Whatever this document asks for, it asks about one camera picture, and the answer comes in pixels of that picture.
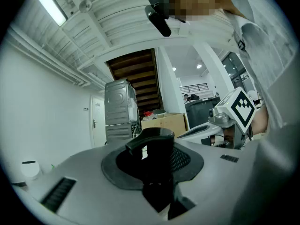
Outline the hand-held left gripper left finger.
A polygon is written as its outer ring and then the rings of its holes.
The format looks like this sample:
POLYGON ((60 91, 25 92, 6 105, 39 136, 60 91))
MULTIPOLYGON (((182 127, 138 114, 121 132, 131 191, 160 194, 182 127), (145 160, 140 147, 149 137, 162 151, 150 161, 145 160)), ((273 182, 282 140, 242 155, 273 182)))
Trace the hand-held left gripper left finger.
POLYGON ((110 183, 101 169, 102 159, 124 142, 72 155, 33 182, 30 209, 51 225, 158 225, 166 220, 143 197, 141 191, 122 190, 110 183), (57 212, 41 204, 60 179, 76 181, 57 212))

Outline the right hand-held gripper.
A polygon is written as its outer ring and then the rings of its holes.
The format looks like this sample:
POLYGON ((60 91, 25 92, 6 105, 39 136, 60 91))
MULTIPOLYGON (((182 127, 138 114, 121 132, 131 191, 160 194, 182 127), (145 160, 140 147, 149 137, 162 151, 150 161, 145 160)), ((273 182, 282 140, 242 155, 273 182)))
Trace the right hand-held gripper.
POLYGON ((178 139, 229 149, 241 149, 247 139, 252 140, 251 122, 257 109, 240 87, 229 92, 209 110, 208 122, 189 129, 178 139))

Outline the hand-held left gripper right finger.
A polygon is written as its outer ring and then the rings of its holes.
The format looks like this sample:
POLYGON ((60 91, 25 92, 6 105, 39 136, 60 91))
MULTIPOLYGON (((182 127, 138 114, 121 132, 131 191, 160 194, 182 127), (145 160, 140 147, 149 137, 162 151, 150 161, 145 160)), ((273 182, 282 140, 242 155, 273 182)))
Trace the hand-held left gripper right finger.
POLYGON ((179 183, 184 197, 194 208, 173 219, 175 225, 229 225, 255 159, 254 145, 244 150, 216 148, 181 141, 204 159, 202 170, 191 181, 179 183))

